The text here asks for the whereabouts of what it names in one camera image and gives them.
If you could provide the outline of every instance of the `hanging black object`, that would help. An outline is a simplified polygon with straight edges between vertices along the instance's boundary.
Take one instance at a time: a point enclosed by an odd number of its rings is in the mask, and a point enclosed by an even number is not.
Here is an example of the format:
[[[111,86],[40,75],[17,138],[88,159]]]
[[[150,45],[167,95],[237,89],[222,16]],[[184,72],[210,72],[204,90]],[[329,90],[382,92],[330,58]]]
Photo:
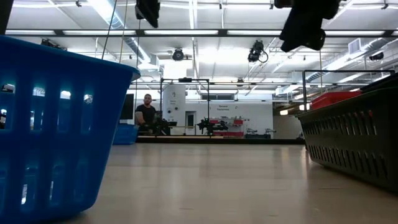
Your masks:
[[[136,17],[145,19],[153,28],[158,28],[160,3],[158,0],[137,0]]]
[[[182,52],[182,49],[175,49],[173,60],[178,62],[184,60],[184,53]]]
[[[279,37],[284,41],[281,50],[289,52],[300,46],[320,50],[326,38],[325,31],[321,29],[322,20],[332,19],[338,12],[340,2],[341,0],[276,0],[276,7],[292,7]]]

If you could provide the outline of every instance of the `blue plastic basket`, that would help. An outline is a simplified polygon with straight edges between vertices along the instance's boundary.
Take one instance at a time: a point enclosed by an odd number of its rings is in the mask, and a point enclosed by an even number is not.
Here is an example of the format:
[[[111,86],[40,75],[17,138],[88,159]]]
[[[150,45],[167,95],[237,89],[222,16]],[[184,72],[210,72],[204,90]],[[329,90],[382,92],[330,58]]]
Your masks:
[[[119,124],[114,135],[114,145],[134,144],[138,136],[138,127],[131,124]]]
[[[139,72],[4,36],[0,49],[0,88],[15,86],[13,93],[0,91],[0,109],[7,110],[0,130],[0,223],[90,208],[126,90]]]

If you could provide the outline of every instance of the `gray floor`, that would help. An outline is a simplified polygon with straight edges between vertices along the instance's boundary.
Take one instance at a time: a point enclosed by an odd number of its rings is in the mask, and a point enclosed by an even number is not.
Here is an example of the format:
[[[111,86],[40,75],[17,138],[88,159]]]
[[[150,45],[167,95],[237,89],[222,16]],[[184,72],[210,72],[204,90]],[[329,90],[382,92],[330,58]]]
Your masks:
[[[398,197],[302,146],[114,147],[95,206],[64,223],[398,223]]]

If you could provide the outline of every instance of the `white ceiling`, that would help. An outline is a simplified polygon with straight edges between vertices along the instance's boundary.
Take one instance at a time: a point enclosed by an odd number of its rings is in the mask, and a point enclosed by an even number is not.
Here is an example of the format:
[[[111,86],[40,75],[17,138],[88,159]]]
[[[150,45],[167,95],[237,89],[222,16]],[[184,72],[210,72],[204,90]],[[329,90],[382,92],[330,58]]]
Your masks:
[[[188,2],[190,0],[161,0],[159,28],[160,29],[190,29],[190,15]],[[383,0],[352,0],[351,8],[342,13],[337,19],[328,24],[327,29],[396,29],[398,27],[398,0],[387,0],[390,7],[380,9]],[[10,29],[107,29],[108,24],[86,1],[81,1],[83,7],[49,7],[54,4],[74,4],[75,0],[15,0],[9,21]],[[118,1],[117,12],[124,19],[126,1]],[[198,0],[197,26],[199,29],[220,29],[222,10],[219,10],[219,0]],[[225,29],[281,29],[289,15],[289,10],[269,9],[270,0],[223,0]],[[138,29],[139,23],[135,17],[134,6],[127,8],[126,27]],[[142,29],[151,29],[143,21]],[[40,38],[25,37],[24,40],[40,43]],[[260,38],[267,46],[273,38]],[[52,38],[54,42],[71,52],[78,52],[94,56],[95,39],[92,38]],[[198,44],[199,76],[215,80],[233,80],[246,77],[252,65],[248,64],[249,48],[257,38],[239,37],[200,37]],[[321,52],[321,58],[328,60],[347,50],[348,43],[354,39],[329,38]],[[98,55],[102,52],[105,39],[98,40]],[[165,58],[170,51],[181,47],[186,54],[192,54],[192,39],[190,37],[146,37],[139,40],[140,45],[148,54],[157,54]],[[122,40],[109,38],[107,49],[117,57],[121,51]],[[319,52],[299,48],[288,54],[281,52],[282,42],[277,39],[269,46],[269,62],[250,73],[251,78],[258,81],[280,80],[289,81],[293,71],[304,69],[319,69]],[[122,63],[136,65],[132,50],[124,45]],[[114,60],[112,56],[105,59]]]

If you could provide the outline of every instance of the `ceiling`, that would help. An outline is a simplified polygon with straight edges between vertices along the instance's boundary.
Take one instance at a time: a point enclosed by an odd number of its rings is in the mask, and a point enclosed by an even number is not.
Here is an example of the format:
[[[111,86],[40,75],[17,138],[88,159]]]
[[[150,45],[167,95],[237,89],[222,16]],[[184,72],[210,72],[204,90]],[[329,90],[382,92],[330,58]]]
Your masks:
[[[286,9],[270,9],[271,0],[221,0],[223,9],[220,10],[220,0],[161,0],[160,29],[281,29],[289,15]],[[15,0],[8,25],[8,29],[107,29],[107,22],[90,5],[89,1],[80,1],[82,7],[75,5],[75,0]],[[152,29],[146,22],[141,25],[136,19],[134,11],[135,1],[118,1],[116,12],[124,20],[128,29]],[[398,0],[387,0],[389,7],[381,9],[383,0],[347,0],[341,3],[338,16],[331,21],[324,21],[324,29],[397,29]],[[19,37],[30,42],[40,43],[40,37]],[[100,58],[106,39],[81,37],[54,37],[55,43],[66,47],[68,51],[79,54],[95,55]],[[157,55],[160,64],[171,62],[170,53],[175,48],[182,48],[187,55],[192,55],[193,43],[197,53],[197,76],[210,78],[216,82],[231,82],[237,78],[245,78],[247,82],[299,82],[301,73],[305,69],[320,69],[322,64],[330,63],[348,50],[348,44],[356,38],[327,38],[321,52],[305,47],[289,53],[280,50],[282,41],[278,38],[255,37],[142,37],[139,45],[148,54]],[[249,49],[256,40],[262,40],[269,53],[267,63],[248,63]],[[106,46],[106,60],[137,66],[137,59],[133,51],[124,44],[119,37],[110,37]],[[356,58],[345,68],[369,69],[394,67],[396,54],[395,45],[384,49],[385,59],[377,62],[367,57]],[[159,79],[156,72],[151,74]],[[344,73],[328,75],[329,82],[338,82],[344,77],[352,75]],[[350,80],[350,82],[369,82],[369,74]]]

